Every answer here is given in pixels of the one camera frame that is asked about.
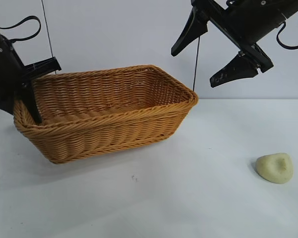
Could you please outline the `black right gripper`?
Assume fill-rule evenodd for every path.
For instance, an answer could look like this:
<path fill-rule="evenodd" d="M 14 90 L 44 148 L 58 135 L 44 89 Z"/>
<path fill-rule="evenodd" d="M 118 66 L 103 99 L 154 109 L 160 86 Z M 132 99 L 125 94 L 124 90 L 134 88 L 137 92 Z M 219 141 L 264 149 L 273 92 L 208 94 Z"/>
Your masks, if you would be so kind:
<path fill-rule="evenodd" d="M 284 0 L 235 0 L 226 9 L 214 0 L 192 0 L 189 18 L 179 38 L 171 48 L 177 56 L 190 43 L 208 31 L 212 22 L 239 49 L 238 54 L 210 78 L 217 86 L 258 75 L 273 67 L 270 58 L 257 42 L 277 28 L 286 18 L 281 13 Z"/>

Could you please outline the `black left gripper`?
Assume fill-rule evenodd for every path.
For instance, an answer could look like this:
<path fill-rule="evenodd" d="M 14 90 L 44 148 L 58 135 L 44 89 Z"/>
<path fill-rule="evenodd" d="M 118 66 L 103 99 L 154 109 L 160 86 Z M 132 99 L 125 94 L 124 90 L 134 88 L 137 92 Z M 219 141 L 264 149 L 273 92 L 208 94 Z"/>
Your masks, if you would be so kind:
<path fill-rule="evenodd" d="M 38 17 L 26 17 L 15 25 L 0 29 L 12 29 L 29 20 L 36 20 L 39 27 L 28 37 L 8 39 L 0 33 L 0 110 L 14 116 L 14 103 L 20 99 L 33 120 L 40 124 L 42 118 L 37 108 L 32 81 L 61 70 L 61 66 L 55 57 L 25 65 L 13 46 L 15 42 L 30 40 L 40 33 L 42 24 Z"/>

